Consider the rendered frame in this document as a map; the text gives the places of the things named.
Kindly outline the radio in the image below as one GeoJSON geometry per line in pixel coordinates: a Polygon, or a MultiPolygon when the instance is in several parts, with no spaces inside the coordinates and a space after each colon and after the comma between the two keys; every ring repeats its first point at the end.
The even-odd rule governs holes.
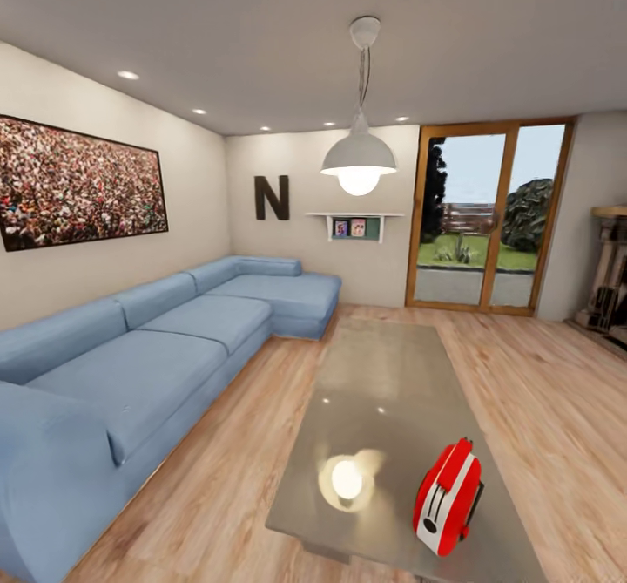
{"type": "Polygon", "coordinates": [[[481,498],[481,464],[471,453],[473,440],[461,438],[449,444],[435,468],[422,481],[415,499],[413,526],[416,536],[431,551],[448,556],[460,535],[463,542],[468,525],[481,498]]]}

